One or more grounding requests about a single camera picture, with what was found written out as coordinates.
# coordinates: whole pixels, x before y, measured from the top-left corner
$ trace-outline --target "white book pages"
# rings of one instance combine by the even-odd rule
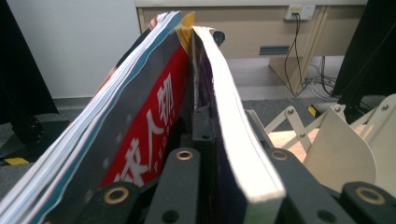
[[[202,39],[213,74],[219,125],[234,179],[247,199],[245,223],[274,222],[285,189],[252,131],[223,55],[210,28],[194,27]]]

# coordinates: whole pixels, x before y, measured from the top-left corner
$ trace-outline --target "black stand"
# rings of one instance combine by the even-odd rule
[[[10,122],[15,133],[0,148],[0,159],[35,161],[69,121],[40,124],[35,118],[59,112],[6,0],[0,0],[0,34],[0,124]]]

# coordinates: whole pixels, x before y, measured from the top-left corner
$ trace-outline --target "black plastic part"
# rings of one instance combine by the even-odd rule
[[[203,106],[192,115],[192,146],[201,153],[200,215],[202,223],[211,223],[217,189],[217,145],[211,107]]]
[[[340,204],[358,223],[396,223],[396,199],[374,185],[345,184]]]
[[[210,107],[203,106],[192,115],[192,144],[193,148],[202,155],[202,181],[204,191],[213,193],[216,183],[216,137],[210,116]]]
[[[139,187],[129,182],[115,182],[93,194],[76,223],[128,223],[139,197]]]
[[[355,223],[294,154],[279,148],[265,151],[287,192],[277,223]]]
[[[200,153],[188,147],[169,154],[145,223],[198,222],[200,160]]]

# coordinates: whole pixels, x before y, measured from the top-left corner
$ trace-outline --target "round metal washer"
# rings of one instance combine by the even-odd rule
[[[187,161],[189,159],[191,159],[193,156],[192,152],[184,150],[184,151],[179,151],[176,154],[176,157],[181,160],[181,161]]]
[[[285,161],[289,158],[288,154],[282,151],[273,151],[271,152],[271,156],[279,161]]]
[[[118,198],[111,198],[111,194],[114,192],[120,191],[122,194]],[[108,204],[116,204],[116,203],[122,203],[129,195],[129,190],[126,189],[125,187],[116,187],[114,189],[110,189],[106,192],[105,194],[105,203]]]
[[[362,200],[366,201],[367,203],[381,205],[386,202],[384,196],[382,196],[382,194],[378,193],[375,189],[369,189],[366,187],[358,187],[355,189],[355,191],[358,194],[358,196]],[[365,192],[373,194],[375,196],[375,198],[368,197],[366,194],[364,194]]]

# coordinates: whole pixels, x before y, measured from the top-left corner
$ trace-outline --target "white wall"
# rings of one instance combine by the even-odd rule
[[[140,35],[134,0],[8,0],[52,98],[90,97]]]

